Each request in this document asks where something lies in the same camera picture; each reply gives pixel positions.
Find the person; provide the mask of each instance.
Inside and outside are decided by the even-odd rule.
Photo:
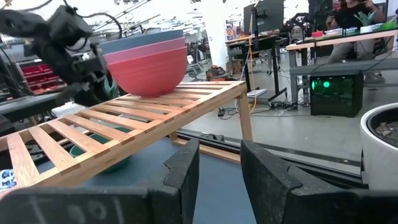
[[[363,12],[367,15],[371,12],[375,12],[373,22],[384,22],[384,13],[373,4],[372,0],[367,0],[365,2],[360,2],[359,0],[341,0],[341,9],[335,16],[327,18],[326,26],[328,30],[336,28],[360,28],[362,23],[354,16],[358,15],[359,12]],[[370,39],[338,44],[330,55],[329,63],[341,62],[353,49],[357,53],[358,60],[371,60],[374,58],[373,49],[375,41],[374,39]]]

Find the wooden rack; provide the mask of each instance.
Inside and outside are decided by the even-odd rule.
[[[126,95],[76,114],[55,119],[0,138],[0,151],[9,150],[17,187],[78,185],[115,163],[144,149],[224,103],[237,98],[244,139],[252,140],[246,84],[244,82],[181,83],[173,93],[158,98]],[[115,126],[128,128],[128,133]],[[101,144],[86,133],[108,139]],[[57,132],[84,150],[73,158],[50,134]],[[39,173],[25,146],[35,141],[54,164]]]

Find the blue bowl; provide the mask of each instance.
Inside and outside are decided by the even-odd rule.
[[[122,50],[133,49],[158,42],[174,40],[183,37],[183,30],[170,30],[155,34],[145,34],[137,37],[128,37],[101,43],[99,47],[103,54],[110,54]]]

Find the computer monitor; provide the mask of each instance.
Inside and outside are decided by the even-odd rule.
[[[284,1],[283,0],[264,0],[256,3],[257,9],[257,27],[258,33],[281,29],[284,23]],[[246,6],[243,10],[244,33],[254,33],[254,21],[252,21],[252,30],[250,30],[250,21],[252,18],[252,9],[256,4]]]

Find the computer tower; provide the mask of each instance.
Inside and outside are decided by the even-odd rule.
[[[310,77],[311,115],[355,117],[362,108],[359,70],[315,73]]]

